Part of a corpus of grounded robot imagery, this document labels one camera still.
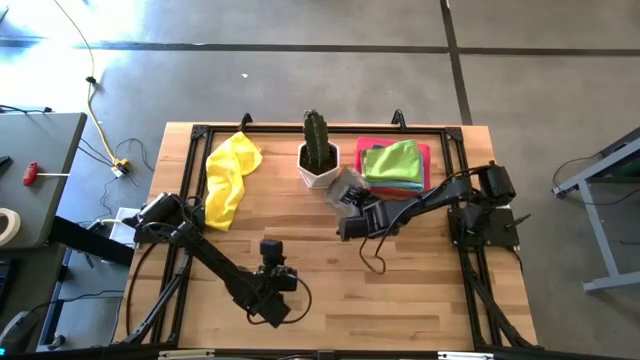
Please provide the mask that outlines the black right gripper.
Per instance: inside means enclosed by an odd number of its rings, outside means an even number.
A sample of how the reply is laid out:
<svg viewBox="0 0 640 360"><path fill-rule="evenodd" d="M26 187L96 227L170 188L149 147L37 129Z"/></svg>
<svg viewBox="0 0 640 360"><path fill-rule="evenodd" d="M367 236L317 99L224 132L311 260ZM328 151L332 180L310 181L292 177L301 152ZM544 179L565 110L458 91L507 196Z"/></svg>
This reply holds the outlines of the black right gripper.
<svg viewBox="0 0 640 360"><path fill-rule="evenodd" d="M351 214L343 217L365 216L369 228L367 236L397 235L399 232L394 218L401 212L400 200L383 200L370 193L357 209L350 210Z"/></svg>

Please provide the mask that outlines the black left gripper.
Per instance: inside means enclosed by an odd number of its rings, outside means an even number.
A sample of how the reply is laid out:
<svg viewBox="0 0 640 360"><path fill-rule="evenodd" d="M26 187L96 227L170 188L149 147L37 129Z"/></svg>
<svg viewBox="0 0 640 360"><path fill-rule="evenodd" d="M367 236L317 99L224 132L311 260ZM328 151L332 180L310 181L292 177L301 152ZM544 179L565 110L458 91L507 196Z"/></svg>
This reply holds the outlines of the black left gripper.
<svg viewBox="0 0 640 360"><path fill-rule="evenodd" d="M262 264L252 274L257 281L257 296L250 302L247 320L252 325L269 324L277 328L285 323L291 308L283 292L294 292L298 286L298 271L285 264L284 245L279 240L262 240L259 244Z"/></svg>

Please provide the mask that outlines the grey microfiber towel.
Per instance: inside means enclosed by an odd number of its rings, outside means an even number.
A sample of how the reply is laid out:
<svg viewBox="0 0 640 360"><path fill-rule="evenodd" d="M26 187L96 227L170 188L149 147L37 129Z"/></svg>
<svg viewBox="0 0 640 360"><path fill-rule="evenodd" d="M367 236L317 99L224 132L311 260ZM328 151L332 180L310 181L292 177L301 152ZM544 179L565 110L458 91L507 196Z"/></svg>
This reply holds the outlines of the grey microfiber towel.
<svg viewBox="0 0 640 360"><path fill-rule="evenodd" d="M370 195L370 186L354 168L343 168L331 182L327 202L336 209L357 209Z"/></svg>

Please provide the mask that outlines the yellow microfiber towel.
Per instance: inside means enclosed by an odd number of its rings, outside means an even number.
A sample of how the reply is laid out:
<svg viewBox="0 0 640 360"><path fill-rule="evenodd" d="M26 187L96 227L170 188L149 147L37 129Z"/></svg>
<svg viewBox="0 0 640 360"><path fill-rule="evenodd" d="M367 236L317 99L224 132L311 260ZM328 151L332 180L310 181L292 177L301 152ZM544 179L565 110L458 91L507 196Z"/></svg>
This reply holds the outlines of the yellow microfiber towel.
<svg viewBox="0 0 640 360"><path fill-rule="evenodd" d="M206 159L205 224L228 232L244 197L244 178L262 163L261 148L236 132Z"/></svg>

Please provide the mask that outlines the white faceted plant pot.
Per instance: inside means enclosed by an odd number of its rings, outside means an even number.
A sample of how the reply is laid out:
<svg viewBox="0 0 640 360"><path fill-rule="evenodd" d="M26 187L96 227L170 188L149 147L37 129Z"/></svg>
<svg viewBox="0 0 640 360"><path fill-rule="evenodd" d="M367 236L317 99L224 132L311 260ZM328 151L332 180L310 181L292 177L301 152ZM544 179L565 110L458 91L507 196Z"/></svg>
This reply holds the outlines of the white faceted plant pot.
<svg viewBox="0 0 640 360"><path fill-rule="evenodd" d="M333 142L329 142L329 149L331 158L330 168L317 175L303 167L303 160L306 157L306 145L300 144L298 146L297 168L308 188L328 188L339 175L341 169L340 147Z"/></svg>

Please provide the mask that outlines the pink plastic bin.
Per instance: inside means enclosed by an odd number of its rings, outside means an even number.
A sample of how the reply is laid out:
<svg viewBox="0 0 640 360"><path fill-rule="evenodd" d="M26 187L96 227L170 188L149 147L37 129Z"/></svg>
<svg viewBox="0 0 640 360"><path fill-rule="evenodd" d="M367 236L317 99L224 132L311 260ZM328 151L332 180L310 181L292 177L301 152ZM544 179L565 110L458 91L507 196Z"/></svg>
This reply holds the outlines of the pink plastic bin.
<svg viewBox="0 0 640 360"><path fill-rule="evenodd" d="M431 149L414 139L359 137L355 169L377 195L409 197L428 190Z"/></svg>

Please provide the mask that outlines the green cactus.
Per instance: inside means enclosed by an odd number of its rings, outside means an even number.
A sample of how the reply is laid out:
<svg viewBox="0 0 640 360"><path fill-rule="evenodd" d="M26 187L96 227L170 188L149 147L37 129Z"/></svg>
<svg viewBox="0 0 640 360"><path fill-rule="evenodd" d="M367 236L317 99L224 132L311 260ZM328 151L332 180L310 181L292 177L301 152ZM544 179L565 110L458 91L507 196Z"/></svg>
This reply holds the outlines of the green cactus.
<svg viewBox="0 0 640 360"><path fill-rule="evenodd" d="M306 167L309 171L320 173L329 161L328 128L324 116L316 109L304 114L304 140L306 145Z"/></svg>

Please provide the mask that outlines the black beam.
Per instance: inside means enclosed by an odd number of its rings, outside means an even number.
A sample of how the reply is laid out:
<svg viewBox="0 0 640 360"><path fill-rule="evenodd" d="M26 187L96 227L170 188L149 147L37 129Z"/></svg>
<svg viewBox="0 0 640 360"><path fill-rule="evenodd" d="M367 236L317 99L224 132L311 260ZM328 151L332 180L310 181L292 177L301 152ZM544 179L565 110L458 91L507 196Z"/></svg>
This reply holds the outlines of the black beam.
<svg viewBox="0 0 640 360"><path fill-rule="evenodd" d="M63 244L69 248L127 267L132 264L134 256L134 250L131 247L59 216L55 216L53 219L47 243Z"/></svg>

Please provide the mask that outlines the black rounded device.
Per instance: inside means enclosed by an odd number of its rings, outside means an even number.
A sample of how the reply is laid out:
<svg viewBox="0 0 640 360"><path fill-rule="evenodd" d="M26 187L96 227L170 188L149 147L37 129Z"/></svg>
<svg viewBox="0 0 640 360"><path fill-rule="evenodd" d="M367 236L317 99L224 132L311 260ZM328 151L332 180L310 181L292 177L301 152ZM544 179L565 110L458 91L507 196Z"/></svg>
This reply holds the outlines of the black rounded device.
<svg viewBox="0 0 640 360"><path fill-rule="evenodd" d="M17 313L0 333L0 356L23 353L38 323L33 311Z"/></svg>

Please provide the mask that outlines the beige tape roll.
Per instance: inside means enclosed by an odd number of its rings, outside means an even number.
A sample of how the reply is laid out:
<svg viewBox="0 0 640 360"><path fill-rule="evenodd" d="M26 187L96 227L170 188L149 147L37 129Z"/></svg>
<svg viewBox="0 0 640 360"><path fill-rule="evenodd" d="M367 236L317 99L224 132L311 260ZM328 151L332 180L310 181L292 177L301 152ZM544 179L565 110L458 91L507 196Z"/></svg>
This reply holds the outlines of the beige tape roll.
<svg viewBox="0 0 640 360"><path fill-rule="evenodd" d="M19 214L8 208L0 208L0 247L15 238L21 227Z"/></svg>

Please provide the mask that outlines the grey side table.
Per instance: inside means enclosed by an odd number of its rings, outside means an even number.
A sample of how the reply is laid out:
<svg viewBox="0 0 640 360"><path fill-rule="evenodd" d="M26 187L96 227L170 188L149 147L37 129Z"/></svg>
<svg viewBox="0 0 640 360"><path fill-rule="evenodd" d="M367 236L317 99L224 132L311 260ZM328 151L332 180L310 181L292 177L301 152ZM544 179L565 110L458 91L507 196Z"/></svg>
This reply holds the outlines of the grey side table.
<svg viewBox="0 0 640 360"><path fill-rule="evenodd" d="M43 245L51 230L67 177L42 177L29 187L22 176L30 162L46 173L68 173L87 121L84 113L0 115L0 208L17 212L21 227L1 250Z"/></svg>

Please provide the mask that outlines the black aluminium frame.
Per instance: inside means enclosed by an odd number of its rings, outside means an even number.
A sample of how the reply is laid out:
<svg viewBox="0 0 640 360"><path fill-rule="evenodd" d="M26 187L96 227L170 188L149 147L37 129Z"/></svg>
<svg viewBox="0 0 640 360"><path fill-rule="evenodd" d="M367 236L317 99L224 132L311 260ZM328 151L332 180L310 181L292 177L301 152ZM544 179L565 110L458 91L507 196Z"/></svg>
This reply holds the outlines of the black aluminium frame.
<svg viewBox="0 0 640 360"><path fill-rule="evenodd" d="M161 192L181 190L192 129L204 123L169 122L156 162L148 200ZM431 148L431 184L453 170L494 159L488 127L461 126L466 159L457 159L457 145L444 125L415 125L403 133L398 125L329 125L329 140L340 152L341 166L352 166L356 139L372 136L415 139ZM185 270L182 293L170 298L164 315L142 345L171 342L177 348L222 350L426 351L472 350L471 320L463 285L459 250L449 240L447 210L411 220L400 235L385 240L380 255L387 271L376 275L358 256L362 240L342 242L335 234L338 217L324 200L324 191L310 189L297 168L303 142L302 125L249 123L247 136L262 150L261 165L244 180L245 194L229 232L205 227L204 237L236 264L255 270L259 241L281 240L287 264L310 287L312 306L295 324L251 325L231 300L222 280L202 263ZM164 275L178 269L182 250L169 255L157 245L142 262L126 291L115 342L133 332L150 312L164 288ZM485 250L493 295L519 334L537 344L519 262L511 250Z"/></svg>

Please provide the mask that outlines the silver bracket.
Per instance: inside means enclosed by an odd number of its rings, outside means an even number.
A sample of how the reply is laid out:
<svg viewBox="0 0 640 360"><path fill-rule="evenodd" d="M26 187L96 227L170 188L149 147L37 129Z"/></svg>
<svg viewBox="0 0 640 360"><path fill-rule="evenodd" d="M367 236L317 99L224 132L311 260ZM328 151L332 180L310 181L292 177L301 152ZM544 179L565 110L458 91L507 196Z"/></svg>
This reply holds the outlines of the silver bracket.
<svg viewBox="0 0 640 360"><path fill-rule="evenodd" d="M157 360L215 360L215 352L207 349L175 349L160 351Z"/></svg>
<svg viewBox="0 0 640 360"><path fill-rule="evenodd" d="M438 351L438 360L494 360L492 353Z"/></svg>

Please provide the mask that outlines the grey metal table frame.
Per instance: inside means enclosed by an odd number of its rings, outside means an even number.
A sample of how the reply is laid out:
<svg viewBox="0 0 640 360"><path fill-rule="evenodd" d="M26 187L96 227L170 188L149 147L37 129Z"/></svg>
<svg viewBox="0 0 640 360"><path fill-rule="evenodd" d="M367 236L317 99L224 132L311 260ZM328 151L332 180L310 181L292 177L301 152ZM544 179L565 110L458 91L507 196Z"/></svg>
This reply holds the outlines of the grey metal table frame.
<svg viewBox="0 0 640 360"><path fill-rule="evenodd" d="M594 160L585 169L559 181L560 172L569 164ZM583 282L585 293L640 285L640 270L621 273L610 247L604 220L599 209L623 205L628 200L640 201L640 127L636 127L593 155L570 159L556 168L551 176L551 192L556 198L582 205L587 213L595 239L607 271L605 277ZM593 185L634 185L635 188L615 200L597 201Z"/></svg>

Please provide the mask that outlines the red-handled screwdriver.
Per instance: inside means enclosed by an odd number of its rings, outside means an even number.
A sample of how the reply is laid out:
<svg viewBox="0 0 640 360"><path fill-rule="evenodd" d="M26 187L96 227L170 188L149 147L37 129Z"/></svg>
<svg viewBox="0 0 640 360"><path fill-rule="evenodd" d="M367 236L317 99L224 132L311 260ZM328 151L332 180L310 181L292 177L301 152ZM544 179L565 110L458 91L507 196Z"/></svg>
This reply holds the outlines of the red-handled screwdriver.
<svg viewBox="0 0 640 360"><path fill-rule="evenodd" d="M30 162L22 176L22 185L25 187L32 186L38 178L42 177L68 177L68 173L46 173L40 170L39 163Z"/></svg>

